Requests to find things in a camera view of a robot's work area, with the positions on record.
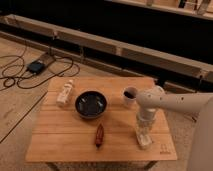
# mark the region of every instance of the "table leg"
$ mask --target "table leg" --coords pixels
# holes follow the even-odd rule
[[[46,165],[47,165],[52,171],[60,171],[60,169],[56,166],[55,163],[46,162]]]
[[[150,161],[146,166],[144,166],[144,170],[151,169],[158,161]]]

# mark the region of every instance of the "white bottle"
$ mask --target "white bottle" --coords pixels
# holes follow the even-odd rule
[[[56,100],[58,106],[63,107],[68,104],[69,97],[73,88],[73,80],[69,80],[66,84],[64,84],[62,92],[58,95],[58,98]]]

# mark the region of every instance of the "black charger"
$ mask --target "black charger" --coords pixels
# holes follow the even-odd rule
[[[40,61],[34,61],[27,66],[27,71],[36,75],[40,74],[42,71],[44,71],[44,69],[45,65]]]

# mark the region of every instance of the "floor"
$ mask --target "floor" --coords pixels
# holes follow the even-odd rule
[[[21,54],[23,45],[0,38],[0,56]],[[33,48],[28,48],[24,58],[26,63],[38,58],[42,52]],[[1,59],[0,66],[11,59]],[[95,68],[78,64],[81,68],[77,76],[116,76]],[[50,74],[45,72],[39,78],[33,80],[33,84],[39,83]],[[32,109],[32,106],[40,100],[47,90],[48,83],[43,84],[32,90],[21,90],[12,87],[6,91],[0,92],[0,170],[2,171],[33,171],[33,170],[50,170],[47,165],[42,163],[26,163],[25,154],[30,143],[31,132],[33,130],[36,115],[39,111],[42,100]],[[172,137],[177,150],[177,161],[163,161],[157,163],[151,171],[184,171],[186,170],[187,158],[190,150],[190,143],[195,127],[191,118],[166,111],[166,117],[171,129]],[[58,163],[59,168],[64,170],[140,170],[144,163]]]

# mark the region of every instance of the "orange object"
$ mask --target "orange object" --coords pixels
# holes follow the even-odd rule
[[[104,138],[104,127],[102,124],[98,126],[96,137],[95,137],[95,145],[96,147],[100,147],[103,144],[103,138]]]

